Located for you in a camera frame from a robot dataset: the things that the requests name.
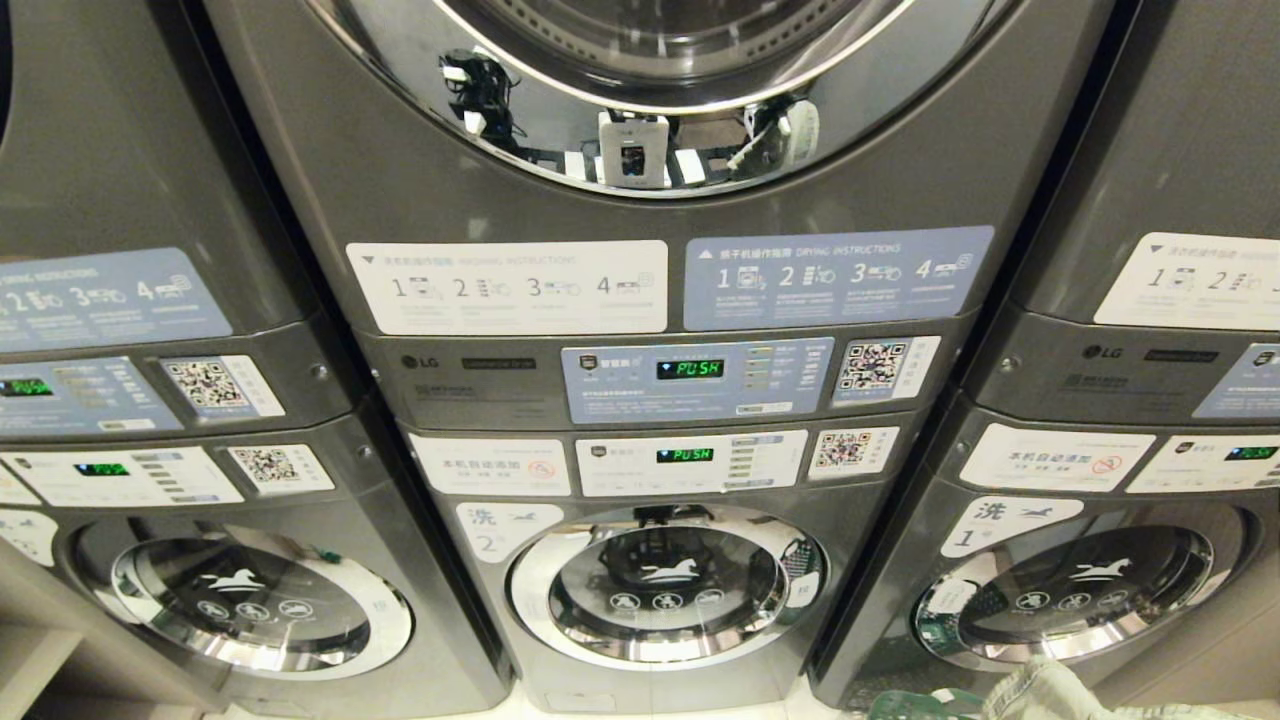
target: digital display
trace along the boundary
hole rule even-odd
[[[1267,460],[1276,454],[1280,447],[1233,447],[1226,454],[1228,460]]]
[[[119,462],[83,462],[76,465],[76,471],[86,478],[110,478],[113,475],[128,475],[128,469]]]
[[[692,447],[689,450],[659,450],[658,464],[664,462],[709,462],[716,457],[714,447]]]
[[[723,378],[724,360],[662,360],[658,363],[659,380],[687,380],[692,378]]]
[[[38,397],[54,395],[54,388],[40,378],[0,380],[0,397]]]

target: washing machine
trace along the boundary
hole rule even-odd
[[[179,8],[14,0],[0,442],[306,427],[364,389]]]
[[[1280,418],[1272,3],[1147,3],[965,387],[1066,421]]]
[[[406,430],[530,701],[646,715],[786,697],[919,419]]]
[[[511,665],[381,418],[0,445],[0,537],[255,714],[489,708]]]
[[[1280,552],[1280,427],[1027,421],[956,395],[814,693],[984,694],[1042,655],[1096,683]]]
[[[1111,5],[205,6],[396,415],[538,432],[927,406]]]

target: washer door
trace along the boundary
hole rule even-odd
[[[413,619],[385,580],[334,552],[221,527],[150,539],[110,573],[124,609],[186,650],[278,680],[372,670],[408,643]]]
[[[1103,652],[1207,598],[1242,560],[1245,533],[1239,511],[1213,503],[1028,533],[933,583],[915,609],[916,635],[938,657],[978,670]]]
[[[662,506],[552,530],[516,561],[511,594],[529,630],[564,655],[686,670],[777,639],[824,573],[818,544],[774,518]]]
[[[535,174],[685,197],[849,146],[1009,0],[307,0],[407,101]]]

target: qr code sticker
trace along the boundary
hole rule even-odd
[[[840,389],[892,388],[906,359],[906,342],[864,342],[849,346]]]
[[[302,479],[289,455],[278,447],[237,447],[232,450],[232,455],[255,486],[296,483]]]
[[[815,468],[846,468],[860,465],[867,459],[867,447],[872,442],[868,432],[824,432],[818,438]]]
[[[247,407],[248,397],[218,360],[165,363],[165,372],[196,407]]]

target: dark gray machine body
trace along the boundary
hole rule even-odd
[[[489,708],[509,662],[379,418],[366,407],[306,430],[0,446],[0,530],[252,712]]]
[[[1144,5],[965,388],[1019,418],[1280,418],[1270,3]]]
[[[961,396],[815,657],[815,694],[982,694],[1030,653],[1100,682],[1277,551],[1280,428],[1231,432],[1028,423]]]
[[[362,392],[178,8],[8,4],[0,438],[312,425]]]
[[[847,99],[870,97],[883,68],[841,76],[846,85],[836,88],[844,87],[845,100],[832,101],[822,115],[820,147],[829,159],[782,172],[788,177],[759,188],[714,197],[692,188],[685,195],[698,199],[676,200],[684,190],[643,197],[588,183],[600,190],[588,192],[557,174],[562,167],[513,168],[486,154],[502,155],[475,146],[471,141],[480,141],[460,132],[447,108],[415,106],[433,102],[444,85],[389,85],[362,63],[375,54],[344,46],[343,38],[361,42],[360,33],[339,37],[326,27],[369,8],[335,20],[305,3],[207,4],[325,274],[397,415],[424,429],[517,430],[608,425],[570,411],[573,391],[567,388],[566,397],[562,383],[572,368],[562,366],[561,355],[611,345],[835,336],[835,368],[851,338],[941,337],[925,387],[911,398],[837,407],[828,400],[828,388],[838,384],[832,370],[819,380],[824,397],[810,410],[735,411],[803,405],[744,397],[722,414],[689,421],[677,414],[636,415],[628,424],[783,421],[927,405],[1009,245],[1108,6],[1001,5],[945,73],[913,86],[910,102],[867,124],[847,145],[838,145],[845,126],[865,122],[842,114]],[[914,10],[924,17],[945,8],[960,5]],[[379,24],[385,19],[365,18],[366,29],[376,36],[388,28]],[[413,22],[396,26],[392,35],[407,45],[388,41],[388,53],[415,47],[416,32],[431,41],[447,32],[445,20]],[[910,42],[924,47],[928,37]],[[370,42],[376,45],[376,37]],[[465,35],[457,42],[476,45]],[[439,72],[434,55],[420,59],[406,78],[421,77],[428,65]],[[511,72],[524,73],[509,105],[517,123],[527,118],[530,142],[539,131],[557,128],[561,109],[576,122],[575,113],[590,108],[544,104],[550,92],[539,95],[547,87],[539,83],[545,77]],[[823,101],[819,95],[810,94],[813,102]],[[590,118],[594,132],[594,111]],[[567,114],[566,128],[570,122]],[[474,268],[497,265],[497,265],[518,260],[536,272],[498,268],[486,275]],[[872,279],[887,295],[841,305],[841,295],[814,290],[872,287],[858,284]],[[780,300],[791,287],[803,292]],[[481,293],[490,305],[477,305]],[[920,296],[934,301],[913,304]],[[581,305],[586,299],[594,305]],[[529,310],[544,301],[536,313]],[[704,334],[717,331],[724,332]],[[703,356],[717,357],[713,352]],[[617,383],[623,393],[637,389],[627,378]]]
[[[650,714],[774,702],[787,696],[868,539],[876,512],[915,438],[918,419],[919,414],[900,413],[701,433],[524,433],[520,439],[500,433],[407,433],[433,498],[502,628],[534,705],[552,712]],[[878,455],[879,462],[860,471],[846,465],[845,471],[832,473],[841,461],[814,433],[835,428],[844,428],[836,433],[841,436],[874,436],[865,442],[865,456],[861,451],[855,455],[860,461]],[[740,455],[749,447],[756,454],[754,459]],[[771,447],[790,451],[790,460],[764,456],[776,452]],[[680,451],[703,452],[716,462],[662,459]],[[732,460],[726,462],[723,455],[728,454]],[[852,461],[850,455],[841,457]],[[515,478],[489,469],[490,464],[502,468],[512,462],[521,468],[512,470]],[[524,470],[535,466],[540,468],[536,479]],[[614,584],[621,583],[616,577],[625,574],[627,560],[613,553],[611,543],[645,533],[662,537],[671,514],[672,525],[681,525],[673,532],[698,528],[705,530],[708,543],[733,537],[739,539],[731,544],[768,548],[777,542],[769,539],[776,533],[797,530],[797,537],[806,537],[813,543],[806,548],[809,560],[781,562],[791,573],[785,609],[746,618],[722,614],[722,607],[744,602],[742,596],[758,592],[760,584],[768,587],[765,578],[771,575],[768,564],[753,565],[746,580],[719,556],[699,561],[698,570],[705,577],[685,584],[648,591]],[[557,550],[566,543],[572,546],[570,551]],[[675,560],[655,562],[645,565],[646,573],[681,566]],[[584,566],[594,569],[588,579],[580,577]],[[614,602],[612,609],[607,602],[591,603],[598,593],[602,602]],[[673,620],[678,606],[649,607],[669,594],[682,597],[685,609],[703,610],[701,621]],[[548,614],[549,603],[568,602],[566,597],[572,598],[567,610]],[[643,611],[649,610],[645,618]],[[575,621],[584,624],[584,633],[599,637],[576,635],[570,626]],[[681,621],[689,625],[672,637],[635,635],[626,629],[628,623],[680,628]],[[741,632],[739,623],[763,626]],[[741,644],[728,639],[740,632],[745,635]],[[630,642],[617,644],[614,638],[626,637]],[[690,643],[699,651],[687,657],[664,655],[680,652],[668,650],[673,646]]]

